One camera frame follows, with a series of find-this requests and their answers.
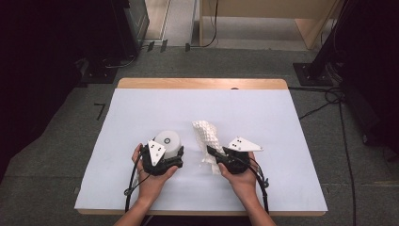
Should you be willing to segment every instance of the person's right hand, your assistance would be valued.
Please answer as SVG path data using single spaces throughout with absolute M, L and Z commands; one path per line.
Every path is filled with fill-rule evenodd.
M 250 158 L 255 159 L 253 152 L 248 154 Z M 241 202 L 248 198 L 256 197 L 256 177 L 250 169 L 240 174 L 231 174 L 223 163 L 219 163 L 218 165 L 222 176 L 230 182 L 232 190 Z

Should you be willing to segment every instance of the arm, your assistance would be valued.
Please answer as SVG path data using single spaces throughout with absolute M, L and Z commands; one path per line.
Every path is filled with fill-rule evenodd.
M 138 158 L 141 144 L 135 149 L 132 160 L 135 162 Z M 143 218 L 151 208 L 152 204 L 156 201 L 159 194 L 161 193 L 162 187 L 164 186 L 167 179 L 169 179 L 173 173 L 177 170 L 177 167 L 171 167 L 164 175 L 150 176 L 138 187 L 138 197 L 133 206 L 126 212 L 120 220 L 118 220 L 114 226 L 136 226 L 140 225 Z M 137 164 L 138 181 L 143 181 L 148 173 L 143 170 L 143 164 L 138 161 Z
M 256 196 L 256 177 L 251 170 L 247 169 L 241 174 L 231 174 L 227 168 L 219 163 L 222 176 L 231 184 L 232 190 L 247 210 L 249 220 L 253 226 L 276 225 L 273 219 L 264 211 Z

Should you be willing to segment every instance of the person's left hand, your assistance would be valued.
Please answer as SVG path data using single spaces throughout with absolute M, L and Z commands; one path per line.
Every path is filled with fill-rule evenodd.
M 138 144 L 138 146 L 135 149 L 135 152 L 133 153 L 132 160 L 135 162 L 138 158 L 140 148 L 142 147 L 142 144 Z M 161 193 L 162 187 L 164 186 L 165 182 L 167 179 L 169 179 L 177 170 L 178 167 L 173 166 L 168 169 L 168 171 L 159 176 L 152 176 L 147 172 L 144 171 L 143 169 L 143 163 L 142 160 L 140 159 L 137 164 L 137 174 L 138 174 L 138 182 L 142 182 L 140 186 L 138 187 L 138 200 L 142 200 L 144 202 L 148 202 L 150 204 L 153 204 L 155 200 L 158 198 L 159 194 Z

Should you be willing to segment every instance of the black controller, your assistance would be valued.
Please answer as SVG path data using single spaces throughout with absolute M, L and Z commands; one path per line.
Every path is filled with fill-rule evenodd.
M 237 152 L 232 149 L 228 149 L 223 147 L 223 151 L 226 155 L 218 153 L 216 149 L 207 147 L 208 154 L 212 155 L 216 159 L 216 163 L 223 163 L 226 166 L 227 170 L 231 174 L 239 174 L 243 173 L 247 170 L 250 162 L 249 155 L 247 152 Z
M 181 168 L 183 166 L 183 161 L 182 161 L 182 156 L 184 154 L 183 149 L 184 147 L 182 146 L 180 150 L 177 152 L 177 156 L 168 159 L 164 159 L 164 156 L 162 156 L 159 162 L 155 166 L 153 166 L 151 161 L 149 145 L 147 144 L 146 146 L 142 146 L 140 152 L 143 157 L 144 171 L 153 176 L 158 176 L 165 174 L 165 172 L 167 172 L 168 169 L 173 166 Z

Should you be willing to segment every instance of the wooden table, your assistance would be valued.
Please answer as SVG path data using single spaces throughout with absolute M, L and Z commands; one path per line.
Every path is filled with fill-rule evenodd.
M 75 209 L 81 214 L 123 214 L 134 147 L 168 129 L 182 139 L 184 166 L 167 181 L 149 215 L 245 215 L 227 180 L 201 163 L 191 125 L 197 120 L 213 123 L 222 145 L 241 136 L 264 147 L 255 157 L 269 178 L 272 216 L 321 216 L 327 211 L 285 81 L 214 78 L 121 79 Z
M 217 17 L 292 18 L 308 49 L 312 49 L 340 0 L 218 0 Z M 216 0 L 200 0 L 199 45 L 203 18 L 215 17 Z

